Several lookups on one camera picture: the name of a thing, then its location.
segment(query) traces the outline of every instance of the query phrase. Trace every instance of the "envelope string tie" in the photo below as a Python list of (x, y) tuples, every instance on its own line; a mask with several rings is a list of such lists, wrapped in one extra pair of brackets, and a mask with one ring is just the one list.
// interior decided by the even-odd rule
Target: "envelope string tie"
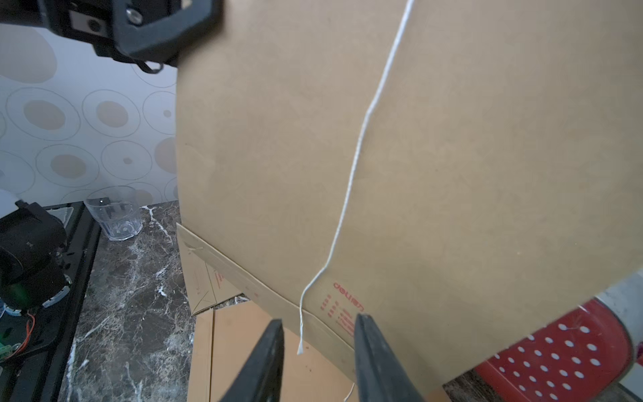
[(341, 207), (340, 221), (337, 223), (337, 229), (335, 229), (335, 236), (332, 238), (331, 249), (328, 253), (328, 258), (326, 259), (326, 263), (323, 265), (323, 267), (321, 267), (319, 272), (317, 272), (317, 274), (312, 278), (311, 282), (308, 285), (306, 285), (306, 287), (303, 289), (302, 297), (299, 299), (299, 349), (297, 350), (297, 354), (303, 353), (303, 312), (302, 312), (303, 297), (306, 295), (306, 292), (308, 291), (308, 289), (310, 289), (311, 286), (315, 283), (317, 278), (320, 277), (320, 275), (328, 268), (328, 265), (331, 263), (332, 255), (335, 252), (335, 246), (337, 245), (337, 239), (340, 236), (341, 227), (344, 223), (344, 217), (346, 216), (346, 208), (349, 205), (350, 191), (353, 188), (355, 170), (357, 170), (357, 167), (358, 167), (359, 153), (361, 151), (362, 142), (364, 140), (364, 134), (366, 134), (368, 123), (370, 121), (370, 116), (371, 114), (373, 114), (373, 111), (377, 107), (379, 98), (382, 95), (382, 90), (384, 89), (384, 85), (386, 84), (386, 80), (388, 79), (388, 74), (391, 71), (391, 66), (393, 65), (393, 61), (395, 60), (395, 54), (397, 53), (397, 48), (400, 45), (402, 36), (404, 35), (404, 29), (406, 28), (406, 23), (408, 21), (408, 18), (411, 15), (413, 2), (414, 0), (406, 1), (406, 6), (404, 7), (404, 13), (402, 14), (402, 20), (400, 21), (400, 25), (397, 29), (397, 34), (395, 35), (393, 46), (391, 46), (391, 50), (388, 52), (388, 58), (384, 66), (384, 71), (382, 72), (382, 77), (379, 79), (379, 85), (377, 86), (377, 91), (375, 92), (375, 96), (373, 96), (373, 100), (371, 101), (368, 109), (366, 110), (366, 114), (364, 115), (364, 120), (362, 121), (362, 126), (358, 137), (358, 144), (355, 147), (355, 154), (353, 155), (353, 164), (350, 167), (349, 183), (346, 187), (346, 195), (344, 196), (344, 205)]

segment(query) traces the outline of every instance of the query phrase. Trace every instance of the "deli logo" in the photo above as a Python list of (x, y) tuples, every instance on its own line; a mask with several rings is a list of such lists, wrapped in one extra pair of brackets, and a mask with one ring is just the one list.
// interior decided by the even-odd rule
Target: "deli logo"
[(338, 284), (337, 282), (335, 282), (335, 283), (333, 284), (333, 286), (335, 287), (335, 289), (337, 289), (338, 291), (340, 291), (340, 293), (341, 293), (342, 295), (346, 296), (346, 298), (349, 300), (349, 302), (351, 302), (351, 303), (352, 303), (352, 305), (353, 305), (353, 306), (357, 307), (360, 311), (364, 311), (364, 306), (362, 306), (362, 305), (361, 305), (361, 303), (360, 303), (360, 302), (358, 302), (358, 300), (357, 300), (356, 298), (354, 298), (354, 297), (353, 297), (353, 295), (351, 295), (351, 294), (350, 294), (346, 289), (344, 289), (340, 284)]

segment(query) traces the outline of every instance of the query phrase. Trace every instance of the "patterned wallpaper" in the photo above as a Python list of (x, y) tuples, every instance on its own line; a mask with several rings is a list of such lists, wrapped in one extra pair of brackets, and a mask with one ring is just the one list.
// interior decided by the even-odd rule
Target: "patterned wallpaper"
[(0, 24), (0, 188), (81, 201), (130, 185), (141, 205), (177, 199), (176, 69), (97, 57), (48, 30)]

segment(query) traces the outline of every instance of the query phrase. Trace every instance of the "red polka dot object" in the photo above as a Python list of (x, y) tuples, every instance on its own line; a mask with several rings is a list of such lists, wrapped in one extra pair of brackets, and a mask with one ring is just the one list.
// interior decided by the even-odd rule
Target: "red polka dot object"
[(476, 371), (506, 402), (583, 402), (620, 377), (632, 361), (632, 350), (620, 321), (591, 300)]

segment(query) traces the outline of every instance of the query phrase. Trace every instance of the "dark marble surface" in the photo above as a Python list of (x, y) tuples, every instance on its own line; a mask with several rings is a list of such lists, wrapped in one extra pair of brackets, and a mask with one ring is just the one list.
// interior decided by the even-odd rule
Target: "dark marble surface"
[[(176, 243), (179, 204), (145, 206), (141, 215), (132, 239), (100, 239), (59, 402), (187, 398), (195, 319)], [(453, 402), (502, 402), (473, 371), (444, 389)], [(631, 401), (618, 387), (597, 400)]]

